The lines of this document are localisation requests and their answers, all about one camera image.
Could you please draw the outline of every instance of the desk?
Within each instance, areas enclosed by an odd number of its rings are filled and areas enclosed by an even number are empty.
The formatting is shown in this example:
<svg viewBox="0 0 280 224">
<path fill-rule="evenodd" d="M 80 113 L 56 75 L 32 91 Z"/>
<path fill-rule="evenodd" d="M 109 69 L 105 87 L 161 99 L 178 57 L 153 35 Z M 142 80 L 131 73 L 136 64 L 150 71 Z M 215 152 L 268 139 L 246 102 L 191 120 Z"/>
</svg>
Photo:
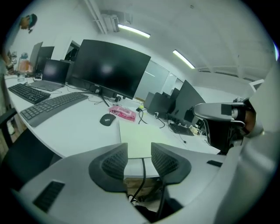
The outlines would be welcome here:
<svg viewBox="0 0 280 224">
<path fill-rule="evenodd" d="M 33 82 L 33 79 L 26 78 L 22 83 L 25 83 L 26 81 L 31 83 Z M 5 76 L 5 83 L 8 88 L 19 82 L 16 79 L 16 76 L 13 75 Z M 57 91 L 50 92 L 50 97 L 61 96 L 68 94 L 69 92 L 81 92 L 81 90 L 65 86 Z M 8 91 L 8 94 L 12 105 L 15 107 L 20 117 L 20 111 L 33 105 L 10 91 Z M 109 127 L 102 125 L 99 120 L 104 114 L 109 112 L 109 107 L 107 107 L 104 102 L 94 105 L 94 102 L 91 101 L 99 102 L 102 101 L 102 99 L 98 96 L 92 95 L 89 95 L 89 97 L 88 100 L 84 100 L 59 112 L 36 128 L 31 127 L 22 117 L 21 118 L 30 131 L 44 145 L 63 158 L 100 147 L 121 143 L 119 120 L 122 118 L 117 117 Z M 133 111 L 135 111 L 140 105 L 138 102 L 129 99 L 121 100 L 119 104 Z M 140 118 L 138 113 L 136 114 L 137 117 L 135 123 L 138 123 Z M 162 127 L 163 125 L 159 120 L 155 119 L 154 116 L 148 114 L 146 111 L 144 112 L 143 120 L 148 124 L 158 127 Z M 165 124 L 165 127 L 161 130 L 166 137 L 170 139 L 172 146 L 210 154 L 216 154 L 219 152 L 216 148 L 209 146 L 204 141 L 206 138 L 201 136 L 181 135 L 182 139 L 187 142 L 187 144 L 184 144 L 180 136 L 172 133 L 168 129 L 166 122 Z M 147 178 L 158 177 L 158 173 L 151 162 L 151 158 L 145 158 L 144 160 Z M 129 159 L 124 175 L 125 177 L 142 177 L 143 165 L 141 159 Z"/>
</svg>

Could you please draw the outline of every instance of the black keyboard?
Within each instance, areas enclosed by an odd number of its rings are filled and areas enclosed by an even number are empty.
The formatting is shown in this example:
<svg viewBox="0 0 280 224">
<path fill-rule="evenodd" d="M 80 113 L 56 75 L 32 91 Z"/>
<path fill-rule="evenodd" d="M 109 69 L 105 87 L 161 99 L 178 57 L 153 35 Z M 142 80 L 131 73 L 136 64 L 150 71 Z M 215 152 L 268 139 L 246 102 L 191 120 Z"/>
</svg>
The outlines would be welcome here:
<svg viewBox="0 0 280 224">
<path fill-rule="evenodd" d="M 80 93 L 69 93 L 31 106 L 21 111 L 21 115 L 28 122 L 28 124 L 30 124 L 32 127 L 36 127 L 58 112 L 87 98 L 88 96 Z"/>
<path fill-rule="evenodd" d="M 192 133 L 192 131 L 189 128 L 186 128 L 186 127 L 183 127 L 180 125 L 176 125 L 176 124 L 169 124 L 169 126 L 176 134 L 194 136 L 194 134 Z"/>
<path fill-rule="evenodd" d="M 51 95 L 50 93 L 45 93 L 23 84 L 16 84 L 12 87 L 9 87 L 8 89 L 12 93 L 15 93 L 19 97 L 33 104 L 39 103 L 49 98 L 49 96 Z"/>
</svg>

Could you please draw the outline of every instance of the fluorescent light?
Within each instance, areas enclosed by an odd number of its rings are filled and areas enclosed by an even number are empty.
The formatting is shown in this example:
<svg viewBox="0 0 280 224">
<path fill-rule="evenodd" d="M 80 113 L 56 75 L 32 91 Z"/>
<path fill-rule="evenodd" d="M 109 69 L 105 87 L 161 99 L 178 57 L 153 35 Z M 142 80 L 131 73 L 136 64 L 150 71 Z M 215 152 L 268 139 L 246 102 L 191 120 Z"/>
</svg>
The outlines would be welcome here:
<svg viewBox="0 0 280 224">
<path fill-rule="evenodd" d="M 195 67 L 178 51 L 174 50 L 173 53 L 178 56 L 183 62 L 185 62 L 191 69 L 195 69 Z"/>
<path fill-rule="evenodd" d="M 125 30 L 128 30 L 128 31 L 131 31 L 131 32 L 134 32 L 134 33 L 137 33 L 139 35 L 142 35 L 144 37 L 147 37 L 147 38 L 150 38 L 150 34 L 147 34 L 147 33 L 144 33 L 140 30 L 136 30 L 134 28 L 131 28 L 131 27 L 128 27 L 128 26 L 124 26 L 124 25 L 121 25 L 121 24 L 118 24 L 118 27 L 121 28 L 121 29 L 125 29 Z"/>
<path fill-rule="evenodd" d="M 273 45 L 274 45 L 274 49 L 275 49 L 275 59 L 276 61 L 278 60 L 279 58 L 279 51 L 278 51 L 278 48 L 276 47 L 275 43 L 273 42 Z"/>
<path fill-rule="evenodd" d="M 145 72 L 146 72 L 146 71 L 145 71 Z M 146 73 L 148 73 L 148 72 L 146 72 Z M 154 77 L 154 75 L 152 75 L 151 73 L 148 73 L 148 74 Z"/>
</svg>

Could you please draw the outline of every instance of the mouse pad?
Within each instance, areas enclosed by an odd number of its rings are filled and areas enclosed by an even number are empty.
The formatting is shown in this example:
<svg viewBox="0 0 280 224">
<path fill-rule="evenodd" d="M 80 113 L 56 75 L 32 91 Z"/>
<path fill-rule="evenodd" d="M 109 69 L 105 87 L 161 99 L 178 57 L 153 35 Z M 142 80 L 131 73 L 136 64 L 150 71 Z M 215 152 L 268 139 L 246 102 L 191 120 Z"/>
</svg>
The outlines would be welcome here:
<svg viewBox="0 0 280 224">
<path fill-rule="evenodd" d="M 156 126 L 119 121 L 121 142 L 128 143 L 128 158 L 151 157 L 151 143 L 170 145 L 166 135 Z"/>
</svg>

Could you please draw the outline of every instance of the office chair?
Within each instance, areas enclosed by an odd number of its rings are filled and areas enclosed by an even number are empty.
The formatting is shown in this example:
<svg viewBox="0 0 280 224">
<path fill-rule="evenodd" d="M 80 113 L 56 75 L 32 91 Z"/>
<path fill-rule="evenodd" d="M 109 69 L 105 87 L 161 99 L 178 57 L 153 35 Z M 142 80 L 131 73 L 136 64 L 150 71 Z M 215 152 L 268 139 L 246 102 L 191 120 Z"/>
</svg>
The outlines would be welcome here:
<svg viewBox="0 0 280 224">
<path fill-rule="evenodd" d="M 42 144 L 27 129 L 13 143 L 7 128 L 7 121 L 17 114 L 13 108 L 0 116 L 0 129 L 9 148 L 0 168 L 0 179 L 6 187 L 19 190 L 33 177 L 59 160 L 55 153 Z"/>
</svg>

